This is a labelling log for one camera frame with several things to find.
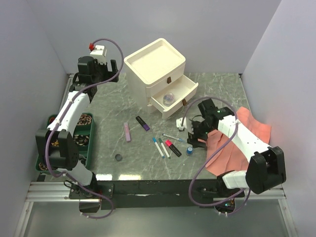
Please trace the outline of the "blue tape roll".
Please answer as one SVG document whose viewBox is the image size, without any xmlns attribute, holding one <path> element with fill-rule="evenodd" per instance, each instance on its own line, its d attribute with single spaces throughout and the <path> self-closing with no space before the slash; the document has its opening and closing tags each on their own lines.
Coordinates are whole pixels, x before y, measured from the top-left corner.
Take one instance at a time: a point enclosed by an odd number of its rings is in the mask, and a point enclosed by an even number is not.
<svg viewBox="0 0 316 237">
<path fill-rule="evenodd" d="M 193 154 L 193 151 L 194 151 L 193 147 L 187 147 L 186 155 L 191 156 Z"/>
</svg>

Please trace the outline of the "blue whiteboard pen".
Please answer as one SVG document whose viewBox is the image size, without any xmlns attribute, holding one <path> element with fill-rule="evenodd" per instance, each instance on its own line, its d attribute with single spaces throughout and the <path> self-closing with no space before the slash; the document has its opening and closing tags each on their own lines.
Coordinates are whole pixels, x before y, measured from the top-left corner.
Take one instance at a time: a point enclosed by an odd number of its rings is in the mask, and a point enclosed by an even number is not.
<svg viewBox="0 0 316 237">
<path fill-rule="evenodd" d="M 184 139 L 181 139 L 181 138 L 178 138 L 178 137 L 175 137 L 175 136 L 171 136 L 171 135 L 168 135 L 168 134 L 165 134 L 165 133 L 163 133 L 162 135 L 164 137 L 167 137 L 167 138 L 170 138 L 170 139 L 174 139 L 174 140 L 177 140 L 177 141 L 182 142 L 182 143 L 186 143 L 186 140 L 184 140 Z"/>
</svg>

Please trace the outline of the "black pink highlighter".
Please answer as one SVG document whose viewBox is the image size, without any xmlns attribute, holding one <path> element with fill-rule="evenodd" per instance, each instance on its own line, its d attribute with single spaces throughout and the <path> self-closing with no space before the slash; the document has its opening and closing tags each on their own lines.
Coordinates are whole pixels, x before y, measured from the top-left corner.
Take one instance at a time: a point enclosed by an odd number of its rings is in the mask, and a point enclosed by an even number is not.
<svg viewBox="0 0 316 237">
<path fill-rule="evenodd" d="M 170 140 L 166 140 L 165 144 L 177 157 L 180 157 L 182 155 L 182 153 L 174 146 L 174 144 Z"/>
</svg>

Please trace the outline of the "clear paperclip jar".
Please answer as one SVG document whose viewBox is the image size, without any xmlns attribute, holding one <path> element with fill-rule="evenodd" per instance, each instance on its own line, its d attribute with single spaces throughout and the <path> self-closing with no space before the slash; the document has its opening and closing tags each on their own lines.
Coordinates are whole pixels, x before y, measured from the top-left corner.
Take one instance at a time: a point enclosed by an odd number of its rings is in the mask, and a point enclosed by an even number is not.
<svg viewBox="0 0 316 237">
<path fill-rule="evenodd" d="M 163 104 L 167 107 L 171 106 L 175 102 L 175 95 L 171 92 L 166 93 L 163 96 Z"/>
</svg>

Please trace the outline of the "black round cap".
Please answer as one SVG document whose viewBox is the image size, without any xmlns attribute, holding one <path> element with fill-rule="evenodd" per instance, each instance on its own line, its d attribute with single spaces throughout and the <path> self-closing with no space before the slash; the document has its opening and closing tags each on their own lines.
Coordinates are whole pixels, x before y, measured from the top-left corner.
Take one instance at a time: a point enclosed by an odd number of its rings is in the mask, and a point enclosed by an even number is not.
<svg viewBox="0 0 316 237">
<path fill-rule="evenodd" d="M 120 154 L 116 154 L 115 155 L 115 159 L 116 159 L 116 161 L 121 161 L 122 160 L 122 156 Z"/>
</svg>

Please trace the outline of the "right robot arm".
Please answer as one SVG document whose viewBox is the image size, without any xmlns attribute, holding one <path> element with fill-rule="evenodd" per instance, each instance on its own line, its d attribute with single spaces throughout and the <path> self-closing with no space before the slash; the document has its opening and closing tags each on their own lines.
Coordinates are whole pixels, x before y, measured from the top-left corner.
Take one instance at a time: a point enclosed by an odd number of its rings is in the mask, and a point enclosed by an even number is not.
<svg viewBox="0 0 316 237">
<path fill-rule="evenodd" d="M 286 182 L 283 150 L 269 145 L 265 124 L 255 122 L 259 131 L 250 130 L 239 111 L 227 105 L 215 106 L 212 97 L 197 99 L 201 121 L 183 116 L 179 129 L 188 132 L 187 142 L 194 148 L 206 148 L 203 168 L 216 175 L 216 190 L 227 197 L 234 189 L 250 189 L 261 194 Z"/>
</svg>

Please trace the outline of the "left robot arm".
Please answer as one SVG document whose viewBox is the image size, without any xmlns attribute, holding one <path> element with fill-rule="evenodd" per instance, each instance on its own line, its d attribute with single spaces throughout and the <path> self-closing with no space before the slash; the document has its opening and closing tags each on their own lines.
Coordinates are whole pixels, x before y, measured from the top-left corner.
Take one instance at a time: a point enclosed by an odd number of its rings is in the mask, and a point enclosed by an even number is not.
<svg viewBox="0 0 316 237">
<path fill-rule="evenodd" d="M 81 184 L 81 192 L 87 198 L 96 197 L 99 187 L 92 182 L 93 173 L 79 159 L 73 133 L 80 116 L 94 98 L 97 86 L 108 81 L 117 82 L 119 72 L 115 60 L 108 64 L 94 56 L 79 58 L 78 72 L 73 77 L 64 106 L 46 129 L 36 132 L 38 154 L 50 174 L 67 176 Z"/>
</svg>

